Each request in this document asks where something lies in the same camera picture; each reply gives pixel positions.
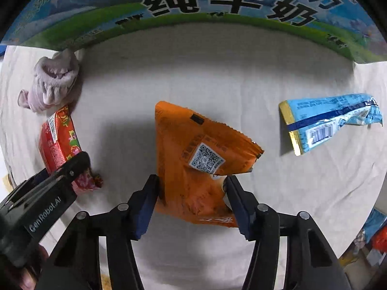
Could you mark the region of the orange snack packet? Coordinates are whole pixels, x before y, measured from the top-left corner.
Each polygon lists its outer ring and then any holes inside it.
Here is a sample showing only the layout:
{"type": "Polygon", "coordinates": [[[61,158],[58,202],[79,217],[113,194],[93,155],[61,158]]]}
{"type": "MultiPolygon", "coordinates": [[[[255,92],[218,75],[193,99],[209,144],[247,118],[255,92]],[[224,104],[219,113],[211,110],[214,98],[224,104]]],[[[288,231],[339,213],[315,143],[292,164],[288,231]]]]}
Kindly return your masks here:
{"type": "Polygon", "coordinates": [[[155,123],[156,210],[193,224],[235,227],[224,179],[249,173],[263,149],[224,123],[166,101],[156,104],[155,123]]]}

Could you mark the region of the red snack packet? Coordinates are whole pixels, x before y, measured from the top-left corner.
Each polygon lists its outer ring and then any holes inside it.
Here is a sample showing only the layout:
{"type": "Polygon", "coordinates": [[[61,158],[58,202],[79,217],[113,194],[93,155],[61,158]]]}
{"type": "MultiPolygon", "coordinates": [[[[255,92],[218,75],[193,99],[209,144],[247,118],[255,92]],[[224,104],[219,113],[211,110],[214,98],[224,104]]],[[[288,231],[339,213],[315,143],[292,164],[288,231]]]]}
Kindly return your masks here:
{"type": "MultiPolygon", "coordinates": [[[[64,163],[82,151],[77,138],[69,107],[58,109],[41,127],[39,152],[49,174],[52,174],[64,163]]],[[[72,182],[76,194],[100,189],[103,181],[87,168],[72,182]]]]}

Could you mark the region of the light blue snack bar packet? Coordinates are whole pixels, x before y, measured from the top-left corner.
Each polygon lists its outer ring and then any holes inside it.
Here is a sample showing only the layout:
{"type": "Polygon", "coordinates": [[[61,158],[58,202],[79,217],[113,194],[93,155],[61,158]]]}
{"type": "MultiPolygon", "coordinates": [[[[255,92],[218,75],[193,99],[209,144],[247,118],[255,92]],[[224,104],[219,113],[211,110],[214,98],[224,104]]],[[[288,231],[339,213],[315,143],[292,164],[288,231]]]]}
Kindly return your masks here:
{"type": "Polygon", "coordinates": [[[297,156],[328,141],[345,125],[383,124],[379,105],[369,94],[285,100],[279,110],[297,156]]]}

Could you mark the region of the pink cloth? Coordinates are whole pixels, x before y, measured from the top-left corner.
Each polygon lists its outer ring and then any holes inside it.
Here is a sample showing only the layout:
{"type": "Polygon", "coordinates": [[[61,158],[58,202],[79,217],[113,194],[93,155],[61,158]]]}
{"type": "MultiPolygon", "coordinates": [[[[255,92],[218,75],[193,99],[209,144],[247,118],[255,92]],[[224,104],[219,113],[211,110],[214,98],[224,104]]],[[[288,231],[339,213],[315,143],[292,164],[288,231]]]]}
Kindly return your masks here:
{"type": "Polygon", "coordinates": [[[71,93],[79,70],[79,61],[70,49],[57,52],[52,58],[40,58],[33,68],[31,88],[18,95],[18,106],[42,113],[60,105],[71,93]]]}

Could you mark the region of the open cardboard milk box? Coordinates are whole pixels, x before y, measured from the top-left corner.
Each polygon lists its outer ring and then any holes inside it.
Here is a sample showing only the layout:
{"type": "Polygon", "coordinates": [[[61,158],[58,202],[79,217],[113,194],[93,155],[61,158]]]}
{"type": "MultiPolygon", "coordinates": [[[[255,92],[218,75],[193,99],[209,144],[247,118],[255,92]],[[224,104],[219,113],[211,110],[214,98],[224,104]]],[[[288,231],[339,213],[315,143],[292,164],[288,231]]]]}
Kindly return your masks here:
{"type": "Polygon", "coordinates": [[[360,0],[1,0],[1,44],[78,50],[188,22],[278,29],[367,64],[386,60],[382,10],[360,0]]]}

